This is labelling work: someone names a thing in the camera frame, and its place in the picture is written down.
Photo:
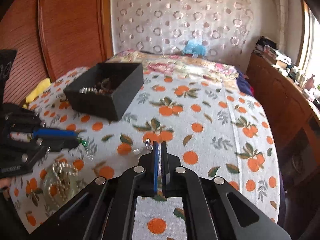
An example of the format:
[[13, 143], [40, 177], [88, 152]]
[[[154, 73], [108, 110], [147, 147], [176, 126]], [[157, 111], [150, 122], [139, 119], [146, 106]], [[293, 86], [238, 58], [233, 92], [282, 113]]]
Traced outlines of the person's left hand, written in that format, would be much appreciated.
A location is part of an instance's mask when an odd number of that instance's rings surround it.
[[6, 200], [10, 198], [10, 187], [11, 187], [11, 178], [2, 178], [0, 179], [0, 189], [1, 193]]

